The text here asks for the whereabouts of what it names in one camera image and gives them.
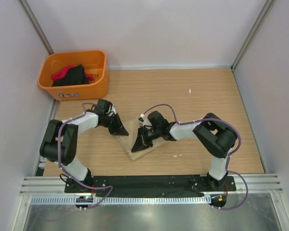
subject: white arm segment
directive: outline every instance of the white arm segment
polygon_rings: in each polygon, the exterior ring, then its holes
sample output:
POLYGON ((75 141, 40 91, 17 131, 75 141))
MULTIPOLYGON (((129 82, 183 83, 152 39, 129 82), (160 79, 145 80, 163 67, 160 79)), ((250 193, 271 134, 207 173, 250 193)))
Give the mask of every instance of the white arm segment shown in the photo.
POLYGON ((211 156, 211 167, 209 169, 209 175, 216 180, 221 180, 226 174, 226 162, 227 157, 217 158, 215 156, 211 156))
POLYGON ((87 112, 86 115, 80 119, 74 120, 69 124, 78 125, 78 135, 85 132, 88 129, 95 128, 98 124, 98 115, 92 112, 87 112))
POLYGON ((193 130, 199 124, 200 122, 186 125, 175 124, 171 127, 170 134, 177 141, 185 138, 197 138, 197 136, 193 133, 193 130))
POLYGON ((82 165, 77 157, 67 166, 63 166, 65 171, 68 172, 71 176, 75 177, 79 181, 83 181, 88 173, 88 169, 82 165))

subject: white cable tray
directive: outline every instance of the white cable tray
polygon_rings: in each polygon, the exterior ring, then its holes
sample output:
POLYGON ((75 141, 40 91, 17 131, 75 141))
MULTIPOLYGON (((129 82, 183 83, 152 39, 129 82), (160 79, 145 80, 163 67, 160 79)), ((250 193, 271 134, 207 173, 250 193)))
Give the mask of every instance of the white cable tray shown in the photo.
MULTIPOLYGON (((91 203, 76 203, 80 196, 33 196, 31 205, 90 205, 101 200, 101 197, 93 197, 91 203)), ((203 197, 187 198, 106 198, 101 205, 167 205, 167 204, 208 204, 211 203, 210 195, 203 197)))

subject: red cloth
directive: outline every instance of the red cloth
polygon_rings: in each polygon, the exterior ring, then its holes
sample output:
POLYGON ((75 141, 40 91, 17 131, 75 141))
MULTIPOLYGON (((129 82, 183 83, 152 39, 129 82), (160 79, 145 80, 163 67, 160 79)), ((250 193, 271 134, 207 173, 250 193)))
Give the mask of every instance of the red cloth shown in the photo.
MULTIPOLYGON (((63 68, 61 71, 57 72, 56 74, 52 74, 52 80, 53 80, 53 81, 57 81, 57 80, 59 80, 59 79, 61 79, 61 78, 64 78, 64 76, 66 76, 67 71, 68 71, 69 69, 71 69, 72 67, 75 67, 75 66, 72 66, 72 65, 66 66, 66 67, 63 68)), ((89 81, 93 81, 93 80, 94 80, 94 77, 91 76, 91 75, 89 75, 89 74, 87 74, 87 73, 85 73, 85 76, 87 77, 87 79, 88 79, 89 81)))

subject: black cloth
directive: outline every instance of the black cloth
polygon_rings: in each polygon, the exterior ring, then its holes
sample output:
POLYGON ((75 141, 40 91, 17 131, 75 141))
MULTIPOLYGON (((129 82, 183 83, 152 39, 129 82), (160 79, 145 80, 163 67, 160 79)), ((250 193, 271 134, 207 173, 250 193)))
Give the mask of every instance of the black cloth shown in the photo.
POLYGON ((89 81, 85 75, 85 70, 83 66, 78 65, 70 68, 66 72, 66 76, 64 76, 64 78, 55 81, 52 87, 82 85, 82 84, 89 84, 89 81))

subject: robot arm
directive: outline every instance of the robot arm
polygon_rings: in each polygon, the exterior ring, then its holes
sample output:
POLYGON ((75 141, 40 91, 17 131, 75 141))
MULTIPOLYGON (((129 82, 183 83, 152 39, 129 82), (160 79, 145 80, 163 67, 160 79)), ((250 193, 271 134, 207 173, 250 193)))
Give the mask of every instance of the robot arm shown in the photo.
POLYGON ((208 113, 204 121, 199 123, 186 122, 169 123, 158 111, 153 111, 142 120, 143 126, 138 128, 136 142, 132 152, 153 146, 152 140, 162 137, 167 141, 177 141, 185 138, 198 138, 212 155, 208 181, 213 188, 220 186, 227 176, 228 153, 234 147, 236 133, 213 113, 208 113))
POLYGON ((77 118, 63 127, 61 137, 58 137, 59 128, 67 120, 51 120, 48 123, 39 153, 48 160, 57 163, 58 139, 61 139, 61 164, 64 166, 64 170, 84 184, 92 185, 90 183, 92 180, 90 170, 75 157, 78 135, 97 126, 108 128, 111 135, 128 136, 129 134, 113 104, 106 100, 99 99, 94 109, 87 110, 77 118))

